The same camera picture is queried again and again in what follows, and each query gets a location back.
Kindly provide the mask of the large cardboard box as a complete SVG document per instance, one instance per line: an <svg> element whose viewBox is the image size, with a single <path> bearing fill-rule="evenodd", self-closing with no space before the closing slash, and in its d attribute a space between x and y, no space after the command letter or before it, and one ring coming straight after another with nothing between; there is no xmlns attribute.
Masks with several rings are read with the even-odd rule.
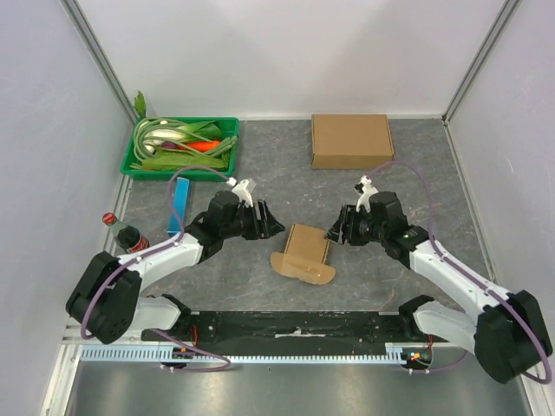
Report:
<svg viewBox="0 0 555 416"><path fill-rule="evenodd" d="M394 158L385 114L314 114L314 169L373 169Z"/></svg>

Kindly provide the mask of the small cardboard box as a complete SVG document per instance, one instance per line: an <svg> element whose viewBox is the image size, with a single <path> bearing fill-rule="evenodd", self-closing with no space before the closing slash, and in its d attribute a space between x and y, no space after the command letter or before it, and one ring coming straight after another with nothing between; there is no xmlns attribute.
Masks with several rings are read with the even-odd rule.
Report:
<svg viewBox="0 0 555 416"><path fill-rule="evenodd" d="M281 276L325 285L336 275L336 270L326 264L329 246L323 230L294 224L284 251L271 253L271 267Z"/></svg>

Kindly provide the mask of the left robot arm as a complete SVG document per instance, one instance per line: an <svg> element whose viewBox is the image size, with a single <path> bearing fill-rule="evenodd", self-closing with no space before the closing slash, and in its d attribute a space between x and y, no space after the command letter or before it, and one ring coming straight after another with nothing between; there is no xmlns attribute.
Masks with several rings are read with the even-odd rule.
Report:
<svg viewBox="0 0 555 416"><path fill-rule="evenodd" d="M170 295L143 297L141 291L214 256L228 238L268 239L283 231L264 200L249 202L233 192L217 192L183 235L131 255L95 255L69 296L66 312L86 336L104 344L128 331L151 328L172 341L183 340L191 327L185 306Z"/></svg>

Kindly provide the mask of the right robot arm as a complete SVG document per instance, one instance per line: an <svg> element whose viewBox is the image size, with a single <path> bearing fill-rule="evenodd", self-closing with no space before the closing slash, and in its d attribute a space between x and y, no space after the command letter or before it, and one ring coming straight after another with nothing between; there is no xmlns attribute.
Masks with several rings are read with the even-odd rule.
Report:
<svg viewBox="0 0 555 416"><path fill-rule="evenodd" d="M472 354L482 369L507 383L543 364L552 380L553 347L537 299L525 290L513 293L470 269L448 253L420 226L408 223L399 198L369 182L356 186L353 205L344 205L326 237L335 243L378 243L389 257L427 278L460 306L445 307L431 296L417 296L399 308L399 335L417 341L437 336Z"/></svg>

